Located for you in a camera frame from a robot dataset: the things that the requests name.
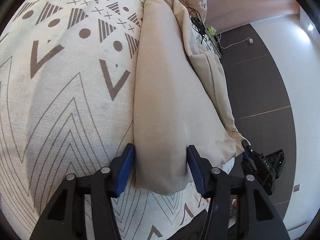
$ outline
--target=blue gripper pad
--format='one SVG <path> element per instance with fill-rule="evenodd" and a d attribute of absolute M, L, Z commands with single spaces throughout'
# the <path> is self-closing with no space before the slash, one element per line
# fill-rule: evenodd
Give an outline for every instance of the blue gripper pad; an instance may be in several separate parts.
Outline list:
<path fill-rule="evenodd" d="M 247 152 L 243 152 L 242 155 L 246 160 L 250 160 L 249 155 L 247 154 Z"/>
<path fill-rule="evenodd" d="M 199 156 L 196 147 L 194 145 L 189 145 L 187 147 L 187 162 L 189 164 L 189 168 L 193 177 L 193 181 L 196 185 L 197 192 L 201 194 L 201 196 L 204 196 L 204 194 L 206 193 L 204 175 L 199 166 L 199 161 L 201 161 L 201 159 L 203 158 Z"/>
<path fill-rule="evenodd" d="M 133 144 L 128 143 L 121 156 L 112 160 L 112 180 L 114 183 L 113 193 L 118 198 L 127 185 L 130 172 L 135 163 L 136 150 Z"/>

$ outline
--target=white wall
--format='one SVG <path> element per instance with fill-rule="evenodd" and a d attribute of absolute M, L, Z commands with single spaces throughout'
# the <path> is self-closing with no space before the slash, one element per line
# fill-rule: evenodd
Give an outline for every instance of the white wall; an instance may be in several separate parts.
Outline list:
<path fill-rule="evenodd" d="M 313 24 L 313 22 L 311 21 L 311 19 L 309 18 L 309 16 L 306 14 L 306 12 L 300 7 L 300 23 L 302 28 L 304 28 L 305 30 L 308 29 L 309 25 L 313 26 L 313 30 L 307 30 L 308 35 L 316 42 L 316 44 L 320 47 L 320 34 L 317 31 L 315 25 Z"/>
<path fill-rule="evenodd" d="M 287 89 L 296 132 L 297 162 L 284 224 L 311 221 L 320 207 L 320 48 L 300 27 L 299 15 L 251 24 L 270 51 Z"/>
<path fill-rule="evenodd" d="M 302 236 L 302 234 L 307 230 L 307 228 L 310 224 L 311 224 L 311 221 L 302 225 L 301 227 L 298 227 L 298 228 L 295 228 L 295 229 L 288 231 L 290 240 L 295 240 L 295 239 L 299 238 L 300 236 Z"/>

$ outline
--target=wall outlet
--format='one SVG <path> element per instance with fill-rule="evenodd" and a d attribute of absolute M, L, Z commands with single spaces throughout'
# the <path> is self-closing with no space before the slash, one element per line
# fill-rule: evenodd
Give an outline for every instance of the wall outlet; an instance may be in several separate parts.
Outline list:
<path fill-rule="evenodd" d="M 248 39 L 248 43 L 249 43 L 249 45 L 254 44 L 254 43 L 253 43 L 253 39 L 252 39 L 252 38 Z"/>
<path fill-rule="evenodd" d="M 293 192 L 297 192 L 300 190 L 300 184 L 299 185 L 295 185 L 293 188 Z"/>

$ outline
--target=white cable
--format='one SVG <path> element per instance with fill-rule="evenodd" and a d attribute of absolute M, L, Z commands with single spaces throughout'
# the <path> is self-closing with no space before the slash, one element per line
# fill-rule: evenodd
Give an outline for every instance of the white cable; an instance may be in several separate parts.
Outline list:
<path fill-rule="evenodd" d="M 233 43 L 233 44 L 229 45 L 228 47 L 225 47 L 225 48 L 224 48 L 224 47 L 221 46 L 221 43 L 220 43 L 220 40 L 221 40 L 221 32 L 219 32 L 219 33 L 220 33 L 220 37 L 218 37 L 218 43 L 220 44 L 220 47 L 221 47 L 222 49 L 227 49 L 227 48 L 231 47 L 232 45 L 236 45 L 236 44 L 239 44 L 239 43 L 241 43 L 241 42 L 247 41 L 248 39 L 251 39 L 251 37 L 249 37 L 249 38 L 246 38 L 246 39 L 243 40 L 243 41 Z"/>

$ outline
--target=black cable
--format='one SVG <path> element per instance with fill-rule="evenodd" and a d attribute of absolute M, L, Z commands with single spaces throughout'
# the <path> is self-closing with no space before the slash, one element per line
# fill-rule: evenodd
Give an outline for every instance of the black cable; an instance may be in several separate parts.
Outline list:
<path fill-rule="evenodd" d="M 207 43 L 207 39 L 206 39 L 206 37 L 205 37 L 205 35 L 206 35 L 206 33 L 205 33 L 205 26 L 204 26 L 204 23 L 203 23 L 203 21 L 202 21 L 202 19 L 201 19 L 201 15 L 200 15 L 200 13 L 196 10 L 196 9 L 193 9 L 193 8 L 191 8 L 191 7 L 186 7 L 187 9 L 190 9 L 190 12 L 189 12 L 189 18 L 191 19 L 191 22 L 193 23 L 193 25 L 198 29 L 198 30 L 196 30 L 195 28 L 193 28 L 197 33 L 199 33 L 200 35 L 201 35 L 201 45 L 202 45 L 202 42 L 203 41 L 205 41 L 205 43 L 207 44 L 207 46 L 208 46 L 208 48 L 209 48 L 209 50 L 210 51 L 212 51 L 211 49 L 210 49 L 210 46 L 209 46 L 209 44 Z M 190 14 L 192 13 L 192 12 L 195 12 L 196 13 L 196 17 L 190 17 Z"/>

